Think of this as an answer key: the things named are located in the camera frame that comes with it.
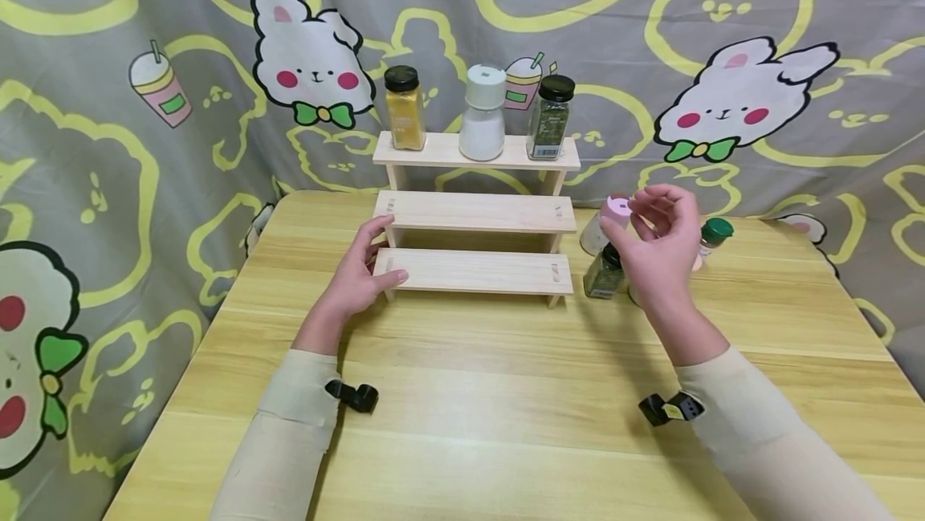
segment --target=wooden shelf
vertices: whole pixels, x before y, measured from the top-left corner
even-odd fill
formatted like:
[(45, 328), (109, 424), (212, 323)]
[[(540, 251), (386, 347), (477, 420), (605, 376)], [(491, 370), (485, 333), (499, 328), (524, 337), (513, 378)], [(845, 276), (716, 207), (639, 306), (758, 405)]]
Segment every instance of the wooden shelf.
[(445, 168), (538, 169), (572, 172), (581, 167), (574, 139), (562, 142), (562, 154), (554, 161), (534, 161), (526, 155), (527, 136), (507, 136), (504, 151), (492, 161), (476, 162), (458, 150), (458, 133), (427, 133), (427, 142), (420, 152), (396, 150), (392, 133), (382, 132), (373, 154), (373, 163), (385, 166), (438, 166)]
[(560, 195), (383, 190), (373, 215), (388, 214), (395, 216), (393, 228), (407, 230), (576, 231), (572, 199)]
[(573, 292), (565, 254), (380, 249), (375, 274), (394, 270), (408, 271), (397, 290), (548, 295), (550, 307)]

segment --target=cartoon drink cup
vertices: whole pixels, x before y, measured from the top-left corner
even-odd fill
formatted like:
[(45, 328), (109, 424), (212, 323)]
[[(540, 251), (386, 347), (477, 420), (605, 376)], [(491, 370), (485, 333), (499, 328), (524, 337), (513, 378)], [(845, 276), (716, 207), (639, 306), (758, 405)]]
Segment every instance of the cartoon drink cup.
[(189, 105), (168, 57), (157, 50), (156, 41), (151, 42), (151, 49), (132, 61), (128, 81), (161, 119), (176, 128), (193, 113), (193, 106)]
[(543, 79), (543, 66), (540, 61), (543, 52), (536, 54), (533, 59), (521, 58), (507, 66), (507, 94), (504, 107), (509, 109), (526, 109), (530, 107), (540, 89), (540, 80)]

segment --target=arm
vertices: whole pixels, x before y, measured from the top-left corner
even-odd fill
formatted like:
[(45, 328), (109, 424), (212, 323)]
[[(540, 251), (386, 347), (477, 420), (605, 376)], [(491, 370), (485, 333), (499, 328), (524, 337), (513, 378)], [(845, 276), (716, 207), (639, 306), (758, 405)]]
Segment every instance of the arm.
[(761, 521), (893, 519), (779, 389), (694, 306), (687, 288), (700, 238), (693, 194), (650, 186), (630, 207), (639, 240), (615, 222), (601, 226), (621, 254), (681, 388), (705, 407), (692, 422), (695, 434), (748, 509)]
[(373, 277), (383, 243), (371, 243), (392, 217), (366, 222), (312, 307), (263, 393), (212, 506), (212, 521), (304, 521), (318, 467), (337, 418), (337, 399), (324, 391), (336, 372), (340, 334), (379, 292), (407, 279), (404, 271)]

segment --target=beige sleeve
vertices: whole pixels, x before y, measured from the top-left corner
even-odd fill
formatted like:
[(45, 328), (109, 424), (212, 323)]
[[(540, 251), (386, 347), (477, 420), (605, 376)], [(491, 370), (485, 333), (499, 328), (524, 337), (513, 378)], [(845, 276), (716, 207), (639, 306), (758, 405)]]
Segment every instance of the beige sleeve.
[(677, 368), (681, 389), (704, 406), (691, 423), (759, 521), (893, 519), (864, 481), (734, 347)]
[(337, 419), (336, 357), (291, 350), (225, 473), (212, 521), (304, 521)]

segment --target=green bow tie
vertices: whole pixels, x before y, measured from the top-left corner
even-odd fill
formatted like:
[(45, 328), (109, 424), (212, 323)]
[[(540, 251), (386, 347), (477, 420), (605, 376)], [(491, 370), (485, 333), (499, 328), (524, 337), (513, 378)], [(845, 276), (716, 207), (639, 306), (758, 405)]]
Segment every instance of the green bow tie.
[(84, 358), (87, 339), (60, 331), (58, 328), (45, 328), (39, 334), (36, 351), (42, 371), (39, 379), (45, 392), (42, 425), (57, 438), (63, 438), (67, 433), (67, 410), (59, 398), (62, 388), (61, 376)]
[(344, 130), (353, 130), (353, 127), (357, 125), (357, 120), (353, 119), (353, 106), (349, 104), (335, 104), (330, 108), (325, 108), (297, 101), (295, 102), (295, 120), (302, 125), (315, 125), (318, 121), (330, 121)]
[(686, 157), (705, 156), (708, 161), (722, 162), (732, 155), (732, 150), (739, 143), (739, 137), (726, 138), (713, 142), (712, 144), (703, 142), (695, 144), (690, 140), (678, 140), (671, 145), (671, 150), (665, 154), (665, 162), (680, 162)]

